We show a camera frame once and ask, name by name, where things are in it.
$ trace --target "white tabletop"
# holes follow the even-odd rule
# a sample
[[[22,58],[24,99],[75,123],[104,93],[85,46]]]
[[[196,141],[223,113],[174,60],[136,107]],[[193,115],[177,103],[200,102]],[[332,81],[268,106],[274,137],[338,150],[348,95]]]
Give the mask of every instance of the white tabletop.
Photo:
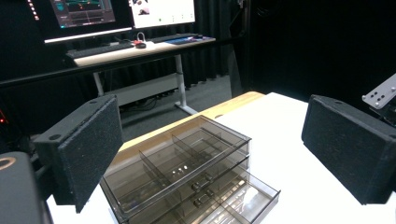
[[[262,223],[395,223],[396,195],[387,204],[361,205],[304,146],[301,132],[307,103],[270,93],[217,119],[252,138],[250,172],[281,190]],[[81,214],[48,200],[55,224],[115,223],[100,188]]]

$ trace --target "transparent plastic drawer organizer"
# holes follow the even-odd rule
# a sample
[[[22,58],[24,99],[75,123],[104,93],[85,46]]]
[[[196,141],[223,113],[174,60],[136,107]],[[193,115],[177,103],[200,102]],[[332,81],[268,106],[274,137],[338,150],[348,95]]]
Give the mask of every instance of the transparent plastic drawer organizer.
[[[199,116],[119,152],[101,187],[119,223],[256,223],[279,191],[247,172],[249,142]]]

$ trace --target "standing desk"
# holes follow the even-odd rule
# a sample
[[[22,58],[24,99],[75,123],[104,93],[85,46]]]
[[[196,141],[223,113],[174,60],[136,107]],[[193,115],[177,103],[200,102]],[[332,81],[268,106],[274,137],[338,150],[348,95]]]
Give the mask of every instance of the standing desk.
[[[191,42],[188,44],[174,45],[166,42],[154,44],[152,42],[146,42],[147,47],[145,49],[122,49],[117,51],[112,51],[103,54],[97,54],[89,57],[78,58],[74,60],[74,63],[78,67],[90,66],[99,63],[109,63],[116,60],[122,60],[125,58],[135,58],[145,55],[156,55],[160,52],[166,52],[174,49],[184,49],[194,45],[200,45],[207,42],[215,41],[215,38],[204,37],[203,39]],[[180,54],[175,56],[176,62],[176,72],[165,77],[158,77],[143,83],[138,83],[132,86],[124,87],[114,91],[104,92],[101,80],[99,78],[99,72],[93,72],[93,78],[95,80],[96,88],[98,90],[98,95],[102,96],[104,94],[116,94],[118,98],[119,105],[126,105],[131,102],[150,97],[161,92],[170,91],[178,88],[179,91],[179,102],[175,105],[180,109],[184,110],[189,114],[197,113],[195,110],[187,106],[186,92],[183,77],[183,68],[181,62]]]
[[[250,173],[281,190],[279,202],[262,223],[395,223],[395,193],[387,204],[360,205],[304,146],[301,131],[306,109],[307,103],[276,93],[264,96],[248,92],[200,114],[252,138]],[[120,150],[186,119],[131,140]],[[100,187],[79,215],[75,214],[74,206],[56,206],[52,197],[48,203],[56,224],[114,222]]]

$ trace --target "brass ring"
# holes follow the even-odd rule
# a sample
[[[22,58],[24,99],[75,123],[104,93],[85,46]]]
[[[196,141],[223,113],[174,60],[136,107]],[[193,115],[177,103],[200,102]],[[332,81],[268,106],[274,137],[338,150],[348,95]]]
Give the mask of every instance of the brass ring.
[[[0,165],[0,170],[7,169],[9,166],[14,164],[16,160],[17,159],[15,159],[13,157],[5,157],[5,158],[0,159],[0,163],[1,163],[1,161],[8,161],[6,164]]]

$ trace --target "computer screen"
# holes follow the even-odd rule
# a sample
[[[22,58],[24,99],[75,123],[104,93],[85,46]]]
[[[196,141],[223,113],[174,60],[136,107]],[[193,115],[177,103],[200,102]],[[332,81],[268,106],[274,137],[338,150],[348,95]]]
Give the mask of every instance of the computer screen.
[[[135,29],[195,22],[193,0],[130,0]]]
[[[128,0],[26,0],[45,43],[132,29]]]

